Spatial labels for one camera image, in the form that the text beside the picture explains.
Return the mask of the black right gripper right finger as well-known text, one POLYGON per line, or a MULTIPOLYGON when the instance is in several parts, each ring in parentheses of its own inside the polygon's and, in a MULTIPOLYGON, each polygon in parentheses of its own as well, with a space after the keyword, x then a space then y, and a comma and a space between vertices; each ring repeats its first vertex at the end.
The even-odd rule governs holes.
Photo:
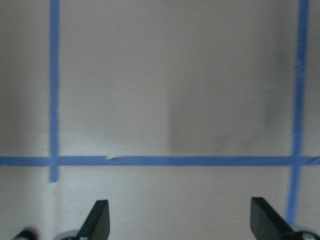
POLYGON ((295 232, 263 197, 250 200, 250 230, 256 240, 294 240, 295 232))

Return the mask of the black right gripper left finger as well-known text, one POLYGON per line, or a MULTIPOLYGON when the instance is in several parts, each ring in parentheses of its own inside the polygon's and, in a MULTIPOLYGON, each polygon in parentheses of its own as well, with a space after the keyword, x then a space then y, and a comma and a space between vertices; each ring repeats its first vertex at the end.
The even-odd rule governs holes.
POLYGON ((108 240, 111 231, 109 202, 97 200, 78 231, 76 240, 108 240))

